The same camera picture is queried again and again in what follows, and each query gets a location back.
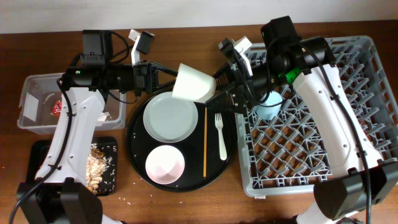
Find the white bowl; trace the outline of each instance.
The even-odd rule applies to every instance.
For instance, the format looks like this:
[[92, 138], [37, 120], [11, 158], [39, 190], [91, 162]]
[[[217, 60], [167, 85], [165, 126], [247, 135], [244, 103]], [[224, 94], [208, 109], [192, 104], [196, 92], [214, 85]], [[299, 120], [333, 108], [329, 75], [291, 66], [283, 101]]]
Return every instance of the white bowl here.
[[185, 168], [182, 153], [173, 146], [159, 146], [149, 153], [145, 162], [148, 177], [158, 184], [171, 184], [181, 177]]

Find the light blue cup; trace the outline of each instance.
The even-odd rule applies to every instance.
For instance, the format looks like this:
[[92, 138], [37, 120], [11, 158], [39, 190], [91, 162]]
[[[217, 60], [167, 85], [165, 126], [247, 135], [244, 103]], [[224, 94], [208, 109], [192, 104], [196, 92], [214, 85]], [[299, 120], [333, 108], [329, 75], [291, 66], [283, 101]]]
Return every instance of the light blue cup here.
[[[276, 91], [270, 92], [270, 95], [268, 97], [268, 100], [261, 105], [264, 106], [270, 106], [270, 105], [275, 105], [277, 103], [282, 102], [282, 97], [279, 93]], [[273, 106], [273, 107], [263, 107], [258, 105], [256, 109], [256, 114], [261, 117], [264, 120], [270, 121], [272, 120], [275, 116], [278, 115], [279, 110], [280, 110], [281, 105]]]

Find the dish rack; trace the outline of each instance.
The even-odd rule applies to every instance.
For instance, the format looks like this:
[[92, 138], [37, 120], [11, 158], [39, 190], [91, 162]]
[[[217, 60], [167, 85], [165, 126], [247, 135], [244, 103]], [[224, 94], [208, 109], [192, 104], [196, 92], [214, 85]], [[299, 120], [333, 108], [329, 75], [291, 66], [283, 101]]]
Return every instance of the dish rack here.
[[[398, 107], [373, 40], [367, 36], [327, 38], [347, 98], [364, 132], [385, 160], [398, 156]], [[246, 52], [252, 67], [265, 62], [264, 44]], [[282, 86], [287, 96], [292, 87]], [[264, 121], [236, 114], [243, 190], [249, 197], [301, 194], [331, 175], [328, 154], [307, 106], [295, 92], [278, 116]]]

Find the black round tray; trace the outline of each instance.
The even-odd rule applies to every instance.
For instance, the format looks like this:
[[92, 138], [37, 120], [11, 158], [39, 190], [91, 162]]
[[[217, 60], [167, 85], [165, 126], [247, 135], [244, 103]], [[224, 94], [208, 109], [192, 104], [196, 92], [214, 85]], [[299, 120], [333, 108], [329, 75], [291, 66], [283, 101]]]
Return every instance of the black round tray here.
[[[205, 106], [203, 104], [195, 103], [198, 108], [198, 123], [195, 130], [188, 138], [180, 142], [164, 143], [152, 138], [144, 127], [142, 115], [144, 114], [146, 105], [151, 99], [138, 107], [130, 120], [129, 126], [127, 127], [127, 151], [134, 169], [146, 182], [158, 189], [171, 192], [187, 192], [200, 189], [212, 183], [223, 173], [235, 152], [234, 149], [236, 149], [236, 125], [234, 115], [232, 113], [222, 114], [224, 123], [223, 136], [228, 155], [227, 159], [222, 161], [220, 159], [220, 150], [218, 145], [218, 131], [215, 127], [215, 113], [208, 110], [207, 172], [206, 178], [204, 178], [203, 148], [205, 141]], [[162, 145], [176, 147], [181, 151], [185, 159], [185, 168], [181, 177], [175, 182], [167, 185], [157, 184], [152, 181], [145, 170], [145, 163], [149, 153], [156, 147]]]

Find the white plastic fork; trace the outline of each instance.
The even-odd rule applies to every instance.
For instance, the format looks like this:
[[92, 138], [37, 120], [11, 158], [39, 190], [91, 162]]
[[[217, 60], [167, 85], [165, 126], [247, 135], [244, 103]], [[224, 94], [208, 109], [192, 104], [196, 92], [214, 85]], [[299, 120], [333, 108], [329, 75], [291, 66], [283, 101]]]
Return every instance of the white plastic fork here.
[[215, 114], [215, 123], [216, 123], [216, 128], [218, 130], [218, 143], [220, 145], [220, 159], [222, 161], [226, 160], [226, 148], [225, 148], [225, 142], [224, 142], [224, 137], [223, 137], [223, 118], [221, 116], [221, 113]]

